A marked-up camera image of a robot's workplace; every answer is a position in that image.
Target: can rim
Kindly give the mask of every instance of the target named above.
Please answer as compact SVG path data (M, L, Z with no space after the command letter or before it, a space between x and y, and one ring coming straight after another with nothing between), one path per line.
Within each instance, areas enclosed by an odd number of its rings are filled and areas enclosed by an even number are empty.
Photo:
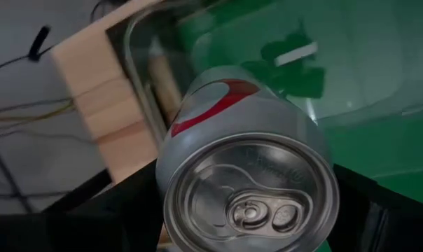
M322 214L320 218L319 224L316 225L317 228L314 228L314 234L312 237L309 237L308 241L304 241L304 244L311 249L318 248L328 236L330 231L333 229L335 225L336 218L339 212L339 190L338 190L338 182L336 180L335 174L333 173L331 167L332 165L327 162L327 160L318 154L315 150L308 147L301 141L292 139L287 136L267 133L267 132L243 132L239 134L233 134L231 136L225 136L220 139L216 139L211 141L210 143L206 144L205 146L201 147L200 149L193 152L186 160L184 160L180 165L179 168L174 172L172 175L168 190L164 198L163 204L163 216L166 223L167 231L172 238L173 242L182 250L182 251L197 251L197 252L209 252L214 251L211 249L206 248L206 244L203 246L199 245L197 242L193 242L188 234L185 234L181 227L179 227L179 220L176 221L176 216L174 216L174 209L176 204L176 190L177 186L179 185L179 178L182 174L187 172L188 164L194 163L195 161L199 160L201 157L204 156L206 150L213 149L220 145L225 145L230 141L238 141L238 140L264 140L264 141L273 141L277 144L283 144L288 146L289 148L294 148L299 152L306 151L307 154L315 161L318 168L323 172L324 178L326 179L327 184L329 185L328 190L326 193L326 202L324 204L325 212ZM292 248L288 245L280 249L279 251L290 251Z

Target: aluminum can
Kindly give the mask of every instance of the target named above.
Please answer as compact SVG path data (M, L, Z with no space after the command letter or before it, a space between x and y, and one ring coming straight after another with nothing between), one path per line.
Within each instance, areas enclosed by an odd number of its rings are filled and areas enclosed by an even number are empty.
M338 186L323 134L237 66L190 86L156 178L182 251L314 251L331 231Z

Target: yellow wire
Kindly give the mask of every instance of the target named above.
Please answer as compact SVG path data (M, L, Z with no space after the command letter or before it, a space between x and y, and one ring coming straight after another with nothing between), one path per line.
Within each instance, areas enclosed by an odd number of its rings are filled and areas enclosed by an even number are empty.
M43 120L47 118L51 118L53 116L58 116L65 111L72 109L74 107L74 103L70 101L67 105L64 105L54 111L49 113L44 113L43 115L35 115L35 116L7 116L7 117L0 117L0 122L13 122L13 121L37 121Z

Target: wooden board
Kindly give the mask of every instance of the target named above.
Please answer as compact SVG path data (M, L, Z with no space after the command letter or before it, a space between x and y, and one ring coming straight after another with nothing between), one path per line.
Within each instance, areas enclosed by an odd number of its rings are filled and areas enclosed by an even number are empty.
M51 52L115 183L147 165L158 152L106 30L159 1L130 1Z

